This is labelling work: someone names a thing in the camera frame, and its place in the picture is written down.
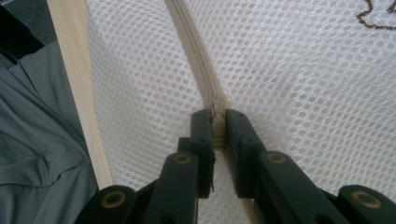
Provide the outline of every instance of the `clamp jaw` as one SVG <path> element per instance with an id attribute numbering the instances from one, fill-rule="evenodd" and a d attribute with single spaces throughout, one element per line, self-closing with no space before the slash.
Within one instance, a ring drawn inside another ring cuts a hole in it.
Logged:
<path id="1" fill-rule="evenodd" d="M 338 197 L 323 191 L 286 154 L 267 151 L 246 115 L 226 112 L 225 154 L 239 198 L 254 199 L 260 223 L 395 223 L 396 204 L 373 189 L 346 186 Z M 213 118 L 191 116 L 191 137 L 181 137 L 157 180 L 138 192 L 112 186 L 97 192 L 77 223 L 197 222 L 198 199 L 213 188 Z"/>

